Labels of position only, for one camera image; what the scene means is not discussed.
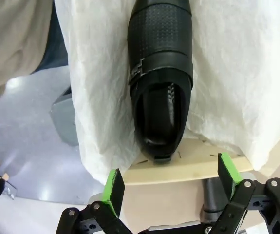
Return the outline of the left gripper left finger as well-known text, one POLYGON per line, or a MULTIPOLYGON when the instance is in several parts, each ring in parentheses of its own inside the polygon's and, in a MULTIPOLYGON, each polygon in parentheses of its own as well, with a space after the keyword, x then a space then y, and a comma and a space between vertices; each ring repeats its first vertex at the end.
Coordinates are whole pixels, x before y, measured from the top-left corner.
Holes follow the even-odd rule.
POLYGON ((129 234, 130 230, 119 219, 125 184, 119 169, 110 171, 101 199, 83 210, 65 209, 60 217, 57 234, 129 234))

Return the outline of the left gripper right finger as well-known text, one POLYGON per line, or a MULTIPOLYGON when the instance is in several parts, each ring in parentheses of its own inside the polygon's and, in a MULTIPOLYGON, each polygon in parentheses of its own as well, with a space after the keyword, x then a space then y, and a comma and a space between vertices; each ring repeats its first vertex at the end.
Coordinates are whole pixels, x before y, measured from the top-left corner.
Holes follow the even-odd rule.
POLYGON ((218 154, 218 175, 228 204, 214 224, 213 234, 236 234, 252 210, 259 211, 270 234, 280 234, 280 178, 265 184, 243 179, 227 153, 218 154))

